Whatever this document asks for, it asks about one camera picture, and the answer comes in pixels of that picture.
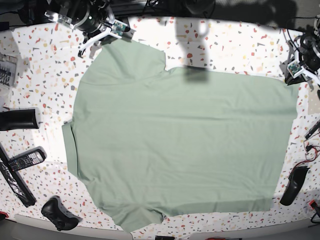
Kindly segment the clear plastic parts box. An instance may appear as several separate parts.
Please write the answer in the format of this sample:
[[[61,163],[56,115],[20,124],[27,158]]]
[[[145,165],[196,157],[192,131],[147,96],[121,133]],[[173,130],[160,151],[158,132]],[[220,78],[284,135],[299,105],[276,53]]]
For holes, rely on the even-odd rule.
[[[17,69],[17,58],[0,54],[0,85],[5,88],[14,86]]]

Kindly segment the light green T-shirt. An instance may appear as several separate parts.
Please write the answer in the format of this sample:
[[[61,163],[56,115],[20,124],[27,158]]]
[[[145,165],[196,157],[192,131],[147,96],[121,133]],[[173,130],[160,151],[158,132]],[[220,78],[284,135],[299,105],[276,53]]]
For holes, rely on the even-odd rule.
[[[116,40],[81,78],[62,127],[68,171],[130,233],[164,217],[265,212],[284,164],[298,87],[165,70],[165,54]]]

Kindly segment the black TV remote control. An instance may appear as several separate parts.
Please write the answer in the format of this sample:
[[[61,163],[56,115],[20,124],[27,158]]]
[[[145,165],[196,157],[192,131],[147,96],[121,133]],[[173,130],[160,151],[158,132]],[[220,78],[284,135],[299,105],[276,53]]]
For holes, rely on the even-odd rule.
[[[13,172],[33,167],[37,164],[43,163],[47,158],[46,152],[42,147],[36,147],[21,153],[8,161],[9,168]]]

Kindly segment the long black flat bar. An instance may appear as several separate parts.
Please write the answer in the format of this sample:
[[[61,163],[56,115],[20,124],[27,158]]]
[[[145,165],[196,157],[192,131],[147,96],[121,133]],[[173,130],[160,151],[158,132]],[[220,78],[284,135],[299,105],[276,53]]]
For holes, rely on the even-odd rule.
[[[36,204],[36,199],[26,186],[19,173],[13,172],[9,166],[9,158],[3,147],[0,146],[0,172],[8,183],[13,194],[28,208]]]

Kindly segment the beige perforated pad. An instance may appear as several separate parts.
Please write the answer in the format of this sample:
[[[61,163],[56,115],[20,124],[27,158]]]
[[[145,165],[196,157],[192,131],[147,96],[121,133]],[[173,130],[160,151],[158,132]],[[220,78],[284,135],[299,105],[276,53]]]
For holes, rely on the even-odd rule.
[[[313,86],[313,89],[308,89],[308,114],[319,114],[320,113],[320,99],[318,97],[318,85]]]

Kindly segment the black curved handheld device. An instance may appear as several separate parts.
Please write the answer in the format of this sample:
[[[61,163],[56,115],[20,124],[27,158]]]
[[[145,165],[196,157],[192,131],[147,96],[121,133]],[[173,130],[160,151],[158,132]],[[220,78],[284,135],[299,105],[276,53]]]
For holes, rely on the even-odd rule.
[[[288,185],[280,200],[281,205],[290,206],[294,202],[305,182],[309,169],[307,166],[298,166],[290,173]]]

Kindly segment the black game controller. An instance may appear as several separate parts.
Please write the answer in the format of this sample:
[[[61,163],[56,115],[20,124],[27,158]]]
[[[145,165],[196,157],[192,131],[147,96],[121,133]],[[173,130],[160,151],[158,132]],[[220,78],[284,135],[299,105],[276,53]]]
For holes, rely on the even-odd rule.
[[[42,207],[41,214],[54,224],[56,229],[70,231],[78,226],[80,220],[74,215],[69,216],[62,211],[62,205],[58,197],[51,197]]]

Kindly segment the black cylindrical tube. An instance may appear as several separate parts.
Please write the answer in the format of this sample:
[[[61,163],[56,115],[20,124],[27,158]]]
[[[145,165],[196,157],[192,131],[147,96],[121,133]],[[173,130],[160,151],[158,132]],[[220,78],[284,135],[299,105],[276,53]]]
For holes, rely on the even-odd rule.
[[[40,110],[36,108],[0,111],[0,130],[39,129]]]

